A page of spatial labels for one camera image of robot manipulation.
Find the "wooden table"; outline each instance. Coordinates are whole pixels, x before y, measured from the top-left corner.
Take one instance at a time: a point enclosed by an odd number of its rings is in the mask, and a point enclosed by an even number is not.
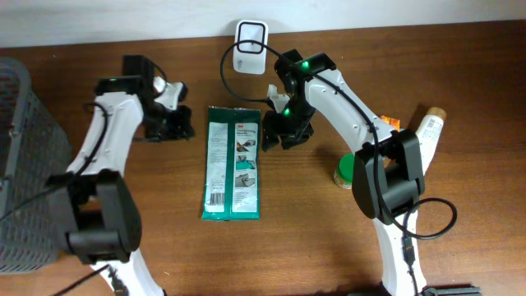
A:
[[[205,132],[209,105],[262,110],[235,100],[219,79],[232,37],[2,49],[30,70],[33,91],[79,149],[90,124],[81,104],[93,101],[102,76],[120,72],[125,53],[145,54],[170,81],[185,81],[196,136],[190,141],[134,143],[126,180],[143,222],[141,250],[169,295],[314,294],[360,290],[381,281],[372,222],[332,173],[348,153],[317,114],[314,137],[291,150],[260,153],[261,220],[202,221]],[[271,35],[279,51],[327,53],[376,114],[406,126],[419,110],[448,112],[424,197],[457,205],[451,233],[420,242],[429,284],[473,283],[485,295],[526,293],[526,26],[523,21],[335,30]],[[263,97],[264,76],[227,76],[241,93]],[[420,211],[421,233],[449,219],[445,206]],[[90,272],[75,257],[28,275],[0,277],[1,295],[47,295]],[[71,295],[110,295],[98,277]]]

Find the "plastic container with green lid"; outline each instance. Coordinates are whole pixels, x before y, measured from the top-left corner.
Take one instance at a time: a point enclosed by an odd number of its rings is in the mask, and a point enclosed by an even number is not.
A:
[[[339,161],[335,170],[335,183],[343,189],[353,186],[354,154],[348,154]]]

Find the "wire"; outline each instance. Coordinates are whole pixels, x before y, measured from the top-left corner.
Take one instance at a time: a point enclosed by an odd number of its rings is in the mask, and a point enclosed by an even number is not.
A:
[[[266,97],[264,99],[249,99],[249,98],[246,98],[242,95],[239,95],[237,92],[233,91],[232,88],[230,88],[230,86],[228,85],[228,82],[226,80],[226,78],[224,78],[224,60],[227,58],[227,55],[228,53],[235,47],[237,46],[238,44],[243,44],[243,43],[249,43],[249,42],[252,42],[251,40],[243,40],[243,41],[239,41],[239,42],[236,42],[235,44],[232,44],[230,45],[230,47],[224,52],[223,54],[223,57],[221,58],[221,62],[219,63],[219,74],[221,75],[221,80],[223,81],[223,84],[224,84],[224,87],[226,87],[226,89],[228,90],[228,92],[230,94],[232,94],[236,99],[240,99],[242,101],[245,101],[245,102],[252,102],[252,103],[266,103],[269,101],[269,98]],[[252,42],[252,43],[257,43],[259,45],[262,45],[263,43],[261,42],[258,42],[258,41],[255,41],[255,42]],[[273,50],[270,46],[266,45],[266,44],[263,44],[266,49],[268,49],[270,52],[272,52],[273,54],[277,55],[277,56],[280,56],[281,53],[278,53],[277,51]]]
[[[98,270],[91,272],[90,274],[80,278],[78,281],[76,281],[73,284],[68,285],[66,288],[58,291],[57,293],[53,294],[52,296],[62,296],[65,295],[67,292],[73,290],[74,288],[80,286],[81,284],[84,284],[87,280],[91,279],[92,277],[98,275],[99,273],[105,271],[109,267],[109,264],[106,264],[105,266],[100,267]]]
[[[303,69],[302,67],[299,67],[295,62],[292,62],[291,60],[286,58],[283,54],[278,53],[273,48],[271,48],[270,46],[268,46],[266,44],[263,44],[262,42],[259,42],[259,41],[256,41],[256,40],[242,40],[242,41],[238,41],[238,42],[230,45],[230,47],[224,53],[223,58],[221,59],[221,64],[220,64],[221,79],[223,80],[224,86],[228,89],[228,91],[233,93],[228,88],[226,80],[224,79],[224,76],[223,76],[223,62],[224,62],[224,58],[227,55],[227,53],[230,50],[232,50],[233,47],[235,47],[235,46],[237,46],[239,44],[244,44],[244,43],[258,44],[258,45],[268,49],[271,53],[276,55],[279,59],[281,59],[284,62],[286,62],[290,67],[292,67],[292,68],[294,68],[294,69],[296,69],[296,70],[298,70],[300,72],[304,72],[307,75],[313,76],[313,77],[319,79],[320,81],[326,83],[328,86],[333,88],[336,92],[340,93],[360,113],[360,115],[362,116],[362,118],[365,121],[365,123],[369,126],[369,131],[372,133],[372,136],[374,138],[374,160],[373,160],[374,169],[373,169],[373,177],[374,177],[375,191],[376,191],[376,195],[377,195],[378,201],[380,203],[380,207],[385,212],[385,215],[387,216],[387,219],[389,221],[391,221],[398,229],[400,229],[400,231],[402,231],[402,233],[404,233],[405,235],[409,236],[410,238],[427,240],[427,239],[439,238],[440,236],[444,235],[445,233],[447,233],[448,231],[450,231],[453,228],[454,224],[457,221],[457,210],[456,210],[456,207],[450,201],[447,201],[445,199],[441,199],[441,198],[438,198],[438,197],[427,198],[425,200],[421,200],[421,201],[415,203],[411,208],[409,208],[412,211],[408,211],[408,215],[411,215],[411,213],[413,213],[413,211],[415,211],[418,208],[418,206],[420,206],[421,204],[423,204],[425,202],[436,201],[436,202],[445,203],[447,206],[449,206],[451,208],[451,212],[452,212],[453,215],[451,217],[451,221],[441,231],[439,231],[439,232],[437,232],[435,234],[429,234],[429,235],[414,234],[414,233],[410,232],[407,229],[407,227],[404,227],[398,221],[396,221],[395,217],[393,216],[393,213],[391,213],[389,207],[385,203],[384,197],[383,197],[383,195],[381,193],[380,181],[379,181],[379,178],[378,178],[378,158],[380,156],[380,143],[378,141],[378,134],[376,132],[375,125],[371,121],[371,119],[369,119],[369,117],[365,114],[365,112],[360,108],[360,106],[358,106],[358,104],[356,102],[354,102],[353,99],[351,99],[347,94],[345,94],[345,92],[343,92],[339,88],[339,86],[335,85],[334,83],[330,82],[329,80],[325,79],[324,77],[322,77],[322,76],[320,76],[320,75],[318,75],[318,74],[316,74],[314,72],[310,72],[310,71],[308,71],[306,69]]]
[[[91,151],[90,155],[88,155],[88,157],[86,157],[85,162],[81,166],[81,168],[75,173],[75,175],[73,175],[72,178],[69,179],[69,181],[66,184],[58,185],[58,186],[55,186],[55,187],[51,187],[50,189],[47,189],[47,190],[45,190],[45,191],[43,191],[43,192],[41,192],[41,193],[31,197],[31,198],[28,198],[28,199],[24,200],[23,202],[21,202],[20,204],[18,204],[17,206],[12,208],[11,210],[9,210],[7,213],[5,213],[0,218],[0,223],[2,223],[5,219],[7,219],[14,212],[16,212],[17,210],[19,210],[19,209],[23,208],[24,206],[30,204],[31,202],[36,201],[36,200],[38,200],[38,199],[40,199],[42,197],[46,197],[47,195],[49,195],[49,194],[51,194],[53,192],[56,192],[58,189],[60,189],[62,187],[67,187],[67,186],[71,185],[76,180],[76,178],[78,178],[80,175],[82,175],[82,173],[84,173],[84,171],[90,166],[91,162],[93,161],[93,159],[97,155],[97,151],[99,151],[99,148],[102,145],[102,141],[104,140],[104,137],[106,136],[106,131],[108,130],[108,116],[109,115],[108,115],[108,111],[106,111],[104,106],[99,104],[99,103],[94,102],[94,103],[84,104],[83,105],[84,110],[87,110],[87,107],[89,107],[89,106],[96,106],[96,107],[99,107],[102,110],[102,113],[103,113],[103,116],[104,116],[104,125],[103,125],[102,132],[100,133],[99,139],[97,140],[97,143],[95,144],[95,147]]]
[[[162,90],[161,92],[159,92],[159,93],[155,96],[155,98],[157,99],[157,98],[159,98],[161,95],[164,94],[164,91],[165,91],[166,88],[168,87],[168,77],[166,76],[166,73],[164,73],[163,69],[162,69],[161,67],[159,67],[158,64],[156,64],[156,63],[154,63],[154,62],[152,62],[152,61],[150,61],[150,62],[154,65],[154,67],[155,67],[157,70],[159,70],[159,72],[161,72],[161,75],[163,76],[163,79],[164,79],[164,88],[163,88],[163,90]]]

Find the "orange object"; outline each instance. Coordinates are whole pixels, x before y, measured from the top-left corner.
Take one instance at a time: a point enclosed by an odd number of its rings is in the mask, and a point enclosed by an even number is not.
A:
[[[381,120],[384,121],[384,123],[387,123],[391,125],[392,127],[396,128],[396,131],[400,132],[400,120],[395,118],[388,118],[387,116],[380,116]]]

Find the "green lid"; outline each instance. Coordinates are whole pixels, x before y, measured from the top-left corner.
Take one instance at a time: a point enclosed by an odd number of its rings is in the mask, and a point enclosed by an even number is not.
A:
[[[353,182],[354,154],[348,154],[339,161],[338,176],[347,183]]]

